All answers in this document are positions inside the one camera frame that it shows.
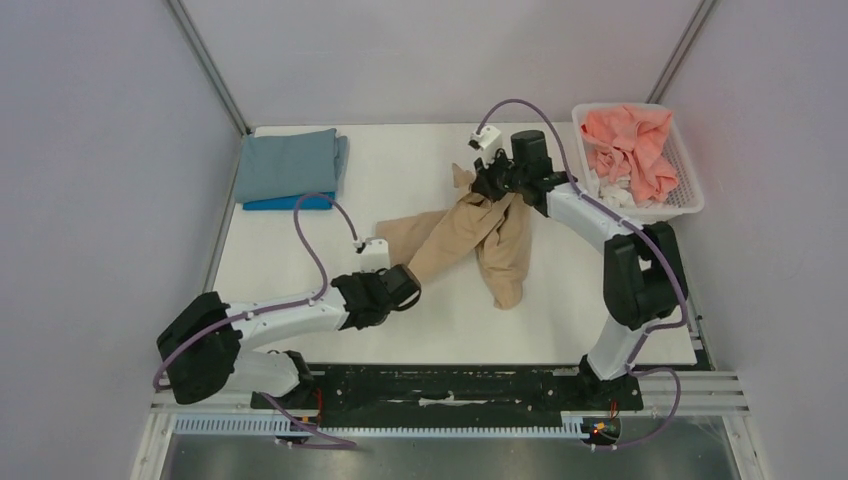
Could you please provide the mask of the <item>white t shirt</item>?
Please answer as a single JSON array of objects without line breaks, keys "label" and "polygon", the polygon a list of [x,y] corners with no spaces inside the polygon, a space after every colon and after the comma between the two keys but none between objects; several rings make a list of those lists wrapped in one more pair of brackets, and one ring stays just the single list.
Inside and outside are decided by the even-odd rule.
[{"label": "white t shirt", "polygon": [[663,202],[645,200],[637,202],[631,189],[631,176],[621,175],[615,181],[608,176],[600,177],[594,169],[588,174],[588,179],[595,184],[595,195],[602,203],[611,208],[663,208]]}]

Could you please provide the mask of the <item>corner aluminium post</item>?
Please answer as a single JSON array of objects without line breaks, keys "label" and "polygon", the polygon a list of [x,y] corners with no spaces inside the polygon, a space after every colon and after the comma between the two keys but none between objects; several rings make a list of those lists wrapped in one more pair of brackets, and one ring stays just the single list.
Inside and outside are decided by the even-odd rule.
[{"label": "corner aluminium post", "polygon": [[692,48],[720,3],[720,0],[700,0],[697,3],[695,10],[648,94],[647,103],[661,104],[663,102]]},{"label": "corner aluminium post", "polygon": [[251,134],[253,129],[238,107],[185,2],[182,0],[164,0],[163,3],[176,21],[178,29],[234,129],[241,136]]}]

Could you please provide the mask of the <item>pink t shirt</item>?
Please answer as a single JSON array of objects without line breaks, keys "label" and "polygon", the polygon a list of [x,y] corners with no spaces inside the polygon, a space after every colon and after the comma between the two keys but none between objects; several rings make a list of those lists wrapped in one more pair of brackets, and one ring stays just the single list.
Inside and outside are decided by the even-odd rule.
[{"label": "pink t shirt", "polygon": [[592,149],[588,167],[611,182],[627,176],[638,204],[666,201],[679,185],[676,168],[663,155],[672,121],[666,108],[615,105],[589,111],[580,125]]}]

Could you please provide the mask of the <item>white plastic basket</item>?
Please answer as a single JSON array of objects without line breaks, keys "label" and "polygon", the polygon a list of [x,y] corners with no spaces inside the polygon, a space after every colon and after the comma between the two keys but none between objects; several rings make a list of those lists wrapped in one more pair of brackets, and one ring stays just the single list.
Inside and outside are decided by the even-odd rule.
[{"label": "white plastic basket", "polygon": [[[588,179],[588,174],[591,169],[587,165],[587,155],[592,152],[592,149],[591,146],[582,139],[580,133],[580,125],[584,121],[589,111],[593,109],[611,107],[615,105],[635,105],[640,107],[647,107],[650,109],[666,108],[664,106],[656,104],[618,102],[585,103],[579,104],[572,109],[572,121],[574,123],[575,135],[578,141],[578,151],[582,168],[581,183],[583,187],[588,191],[588,193],[598,200],[600,199],[595,195],[595,184],[592,180]],[[663,208],[653,209],[612,208],[614,211],[623,216],[629,216],[631,218],[638,219],[646,223],[652,223],[654,221],[670,220],[672,218],[684,214],[697,213],[703,209],[703,193],[697,180],[697,175],[693,162],[690,159],[689,152],[686,146],[684,145],[682,136],[675,123],[674,114],[671,133],[667,141],[665,142],[663,155],[671,163],[671,165],[676,168],[679,178],[678,187],[673,190],[668,196],[667,200],[663,202],[666,204],[666,206]]]}]

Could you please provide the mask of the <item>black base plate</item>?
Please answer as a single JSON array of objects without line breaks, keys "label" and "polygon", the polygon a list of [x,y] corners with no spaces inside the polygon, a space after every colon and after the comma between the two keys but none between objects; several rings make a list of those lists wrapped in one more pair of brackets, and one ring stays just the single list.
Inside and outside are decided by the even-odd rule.
[{"label": "black base plate", "polygon": [[552,427],[564,412],[616,411],[639,385],[593,384],[576,365],[312,363],[304,393],[278,403],[322,427]]}]

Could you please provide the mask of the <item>left corner aluminium post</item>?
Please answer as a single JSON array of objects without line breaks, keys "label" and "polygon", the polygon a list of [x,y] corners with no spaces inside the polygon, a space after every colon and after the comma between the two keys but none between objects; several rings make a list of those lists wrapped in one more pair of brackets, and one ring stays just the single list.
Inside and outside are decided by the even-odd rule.
[{"label": "left corner aluminium post", "polygon": [[164,0],[163,3],[176,21],[178,29],[234,129],[241,136],[251,134],[253,129],[238,107],[185,2],[182,0]]}]

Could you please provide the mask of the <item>beige t shirt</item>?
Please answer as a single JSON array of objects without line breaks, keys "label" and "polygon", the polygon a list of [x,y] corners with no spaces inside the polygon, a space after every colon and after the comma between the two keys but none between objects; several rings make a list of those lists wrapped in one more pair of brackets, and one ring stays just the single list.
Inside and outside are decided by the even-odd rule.
[{"label": "beige t shirt", "polygon": [[531,249],[531,208],[519,194],[492,201],[472,191],[473,172],[454,164],[458,191],[451,208],[383,220],[375,234],[385,239],[393,264],[402,264],[426,284],[473,254],[483,282],[500,310],[524,295]]}]

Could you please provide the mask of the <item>bright blue folded t shirt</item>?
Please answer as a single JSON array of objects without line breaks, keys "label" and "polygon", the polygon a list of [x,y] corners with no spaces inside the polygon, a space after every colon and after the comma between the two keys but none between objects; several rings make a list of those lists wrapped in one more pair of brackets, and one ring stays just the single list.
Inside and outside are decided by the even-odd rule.
[{"label": "bright blue folded t shirt", "polygon": [[299,205],[302,210],[330,210],[335,200],[335,192],[321,192],[247,202],[242,205],[242,209],[245,211],[291,211]]}]

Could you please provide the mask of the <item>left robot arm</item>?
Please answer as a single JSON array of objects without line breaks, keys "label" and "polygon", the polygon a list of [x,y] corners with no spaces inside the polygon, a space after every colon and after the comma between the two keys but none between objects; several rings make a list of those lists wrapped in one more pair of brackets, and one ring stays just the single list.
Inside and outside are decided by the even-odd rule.
[{"label": "left robot arm", "polygon": [[170,391],[179,405],[238,391],[304,407],[314,383],[302,355],[270,354],[264,347],[306,334],[379,326],[420,296],[420,282],[404,265],[340,275],[302,299],[281,303],[228,304],[215,291],[203,293],[158,336],[162,365],[154,387]]}]

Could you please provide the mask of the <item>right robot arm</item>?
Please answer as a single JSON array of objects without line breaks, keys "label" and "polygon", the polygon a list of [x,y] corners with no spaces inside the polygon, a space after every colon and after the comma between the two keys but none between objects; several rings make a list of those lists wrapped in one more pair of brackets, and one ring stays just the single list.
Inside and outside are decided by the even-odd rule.
[{"label": "right robot arm", "polygon": [[471,134],[469,145],[478,154],[471,189],[491,201],[518,197],[602,255],[608,319],[577,374],[580,400],[602,408],[617,396],[647,336],[686,305],[675,233],[664,221],[643,224],[620,216],[583,191],[568,172],[555,170],[542,131],[520,131],[510,142],[505,150],[501,132],[491,126]]}]

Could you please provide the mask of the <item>grey-blue folded t shirt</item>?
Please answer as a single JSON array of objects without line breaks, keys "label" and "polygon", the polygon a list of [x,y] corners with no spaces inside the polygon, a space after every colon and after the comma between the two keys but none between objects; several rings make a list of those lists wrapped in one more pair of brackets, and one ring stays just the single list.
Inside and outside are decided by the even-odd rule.
[{"label": "grey-blue folded t shirt", "polygon": [[348,150],[348,138],[334,128],[296,135],[251,135],[241,148],[234,199],[246,204],[335,193]]}]

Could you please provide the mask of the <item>right corner aluminium post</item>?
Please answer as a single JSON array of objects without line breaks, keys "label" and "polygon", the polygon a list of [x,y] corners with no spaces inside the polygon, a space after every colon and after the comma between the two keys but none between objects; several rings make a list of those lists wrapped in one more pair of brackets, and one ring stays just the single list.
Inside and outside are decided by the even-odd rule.
[{"label": "right corner aluminium post", "polygon": [[720,0],[700,0],[697,3],[695,10],[648,94],[647,103],[661,104],[663,102],[692,48],[720,3]]}]

